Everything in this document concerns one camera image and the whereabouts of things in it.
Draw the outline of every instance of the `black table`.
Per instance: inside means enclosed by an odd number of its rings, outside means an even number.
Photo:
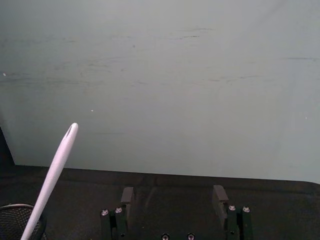
[[[0,206],[34,205],[47,171],[2,169]],[[235,205],[250,206],[255,240],[320,239],[320,185],[315,183],[79,169],[63,170],[44,210],[46,234],[49,240],[99,240],[100,211],[116,208],[124,187],[133,186],[136,238],[193,232],[196,238],[222,240],[211,202],[213,185],[224,186]]]

